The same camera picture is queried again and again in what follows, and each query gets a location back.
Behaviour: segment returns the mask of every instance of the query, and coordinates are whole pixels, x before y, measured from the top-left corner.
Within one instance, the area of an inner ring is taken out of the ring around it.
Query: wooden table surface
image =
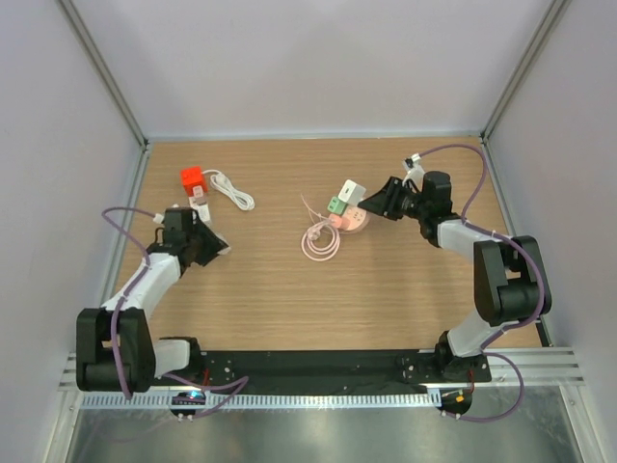
[[[313,262],[300,250],[310,225],[300,195],[312,208],[326,206],[351,178],[372,194],[389,176],[402,177],[402,159],[446,143],[475,138],[279,140],[166,143],[154,146],[138,207],[163,212],[186,204],[181,169],[199,165],[223,171],[256,207],[239,210],[210,191],[212,229],[231,252],[206,267],[194,265],[172,287],[150,321],[152,338],[194,336],[203,349],[293,350],[432,347],[472,310],[472,267],[436,249],[417,222],[373,217],[359,234],[344,235],[338,254]],[[481,173],[473,151],[445,150],[423,161],[425,170],[452,177],[461,210]],[[505,232],[493,185],[488,181],[470,219]],[[149,244],[154,224],[136,216],[132,232]],[[127,245],[119,285],[140,255]],[[494,346],[540,345],[533,325]]]

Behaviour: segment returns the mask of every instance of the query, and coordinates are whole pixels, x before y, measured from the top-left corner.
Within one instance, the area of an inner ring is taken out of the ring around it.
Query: green plug
[[[328,210],[332,212],[332,214],[336,214],[336,215],[343,215],[343,212],[345,211],[345,207],[347,207],[347,203],[344,203],[336,196],[334,196],[330,200],[330,203],[328,204]]]

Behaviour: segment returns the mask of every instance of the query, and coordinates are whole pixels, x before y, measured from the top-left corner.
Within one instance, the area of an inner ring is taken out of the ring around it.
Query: white cable
[[[212,185],[212,188],[220,191],[225,196],[230,198],[241,210],[253,210],[255,208],[255,200],[253,197],[248,193],[244,193],[236,189],[231,184],[231,180],[229,180],[229,178],[221,171],[217,171],[216,169],[207,169],[202,172],[204,175],[211,173],[213,173],[210,177],[210,185]]]

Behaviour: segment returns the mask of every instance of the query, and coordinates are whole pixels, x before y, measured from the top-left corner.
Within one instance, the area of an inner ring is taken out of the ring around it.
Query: white plug
[[[422,181],[424,180],[424,169],[420,166],[420,155],[418,153],[408,157],[403,161],[403,167],[407,171],[403,183],[411,180],[417,188],[422,189]]]
[[[319,239],[319,236],[321,236],[321,233],[319,232],[319,230],[311,230],[307,234],[307,237],[310,241],[317,241]]]
[[[197,199],[191,196],[189,197],[189,205],[197,211],[202,222],[208,227],[212,226],[212,217],[210,217],[210,208],[208,204],[199,204]]]
[[[338,193],[338,198],[349,205],[358,205],[364,193],[366,193],[366,188],[358,185],[354,180],[345,180],[340,193]]]

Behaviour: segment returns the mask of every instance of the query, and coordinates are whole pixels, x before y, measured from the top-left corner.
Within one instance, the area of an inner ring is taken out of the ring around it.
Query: gray wall
[[[572,2],[492,140],[517,232],[540,240],[550,331],[617,436],[617,4]]]
[[[0,69],[0,460],[32,463],[138,149],[55,2],[5,4]]]
[[[148,136],[477,131],[550,0],[75,0]]]

